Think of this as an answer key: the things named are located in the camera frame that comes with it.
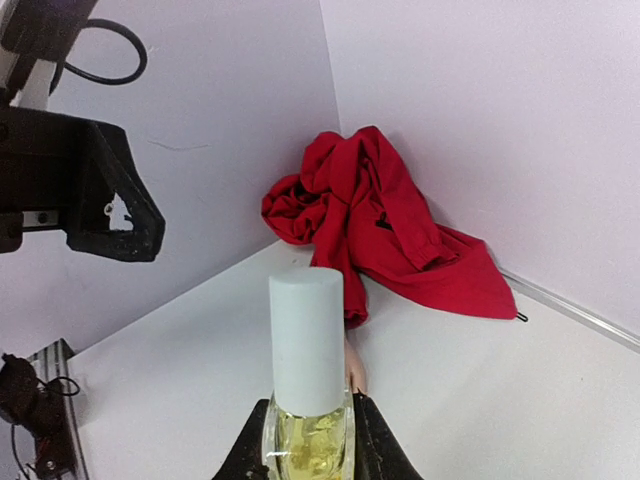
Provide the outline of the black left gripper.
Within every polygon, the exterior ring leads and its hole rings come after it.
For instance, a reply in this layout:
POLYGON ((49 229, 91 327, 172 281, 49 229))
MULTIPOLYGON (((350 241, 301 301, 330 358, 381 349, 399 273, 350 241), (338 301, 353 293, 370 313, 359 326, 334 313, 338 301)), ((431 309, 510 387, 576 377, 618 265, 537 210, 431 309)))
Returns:
POLYGON ((60 229, 76 252, 153 262, 165 219, 136 169, 124 129, 19 107, 1 109, 1 251, 29 230, 60 229), (106 207, 124 203, 131 228, 113 229, 106 207))

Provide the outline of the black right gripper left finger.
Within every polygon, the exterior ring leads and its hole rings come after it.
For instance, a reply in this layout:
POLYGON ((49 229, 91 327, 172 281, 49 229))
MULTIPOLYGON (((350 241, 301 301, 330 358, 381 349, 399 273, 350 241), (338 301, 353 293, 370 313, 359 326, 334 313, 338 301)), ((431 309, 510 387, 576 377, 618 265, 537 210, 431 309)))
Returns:
POLYGON ((213 480, 267 480, 262 461, 262 435, 268 401, 259 400, 213 480))

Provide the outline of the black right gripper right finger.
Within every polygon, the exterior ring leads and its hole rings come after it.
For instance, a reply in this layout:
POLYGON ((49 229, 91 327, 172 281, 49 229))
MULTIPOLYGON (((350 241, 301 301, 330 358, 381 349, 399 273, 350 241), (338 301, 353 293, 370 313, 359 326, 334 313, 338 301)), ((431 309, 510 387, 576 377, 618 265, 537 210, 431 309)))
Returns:
POLYGON ((422 480, 386 423, 376 403, 353 394, 357 480, 422 480))

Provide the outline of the yellow nail polish bottle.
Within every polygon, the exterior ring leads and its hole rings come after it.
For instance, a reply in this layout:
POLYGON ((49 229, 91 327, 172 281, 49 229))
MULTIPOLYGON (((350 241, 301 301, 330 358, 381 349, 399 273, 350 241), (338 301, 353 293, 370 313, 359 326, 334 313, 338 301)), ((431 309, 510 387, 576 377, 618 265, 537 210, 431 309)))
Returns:
POLYGON ((261 459, 270 479, 352 480, 355 478, 356 422, 353 395, 333 412, 295 416, 270 398, 261 440, 261 459))

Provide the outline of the grey nail polish cap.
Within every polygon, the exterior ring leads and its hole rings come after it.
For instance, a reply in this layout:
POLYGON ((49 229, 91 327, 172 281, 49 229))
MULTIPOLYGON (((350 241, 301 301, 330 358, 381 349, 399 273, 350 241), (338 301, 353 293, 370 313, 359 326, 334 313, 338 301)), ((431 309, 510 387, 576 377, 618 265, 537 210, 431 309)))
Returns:
POLYGON ((317 417, 344 403, 343 276, 322 267, 269 278, 274 397, 294 416, 317 417))

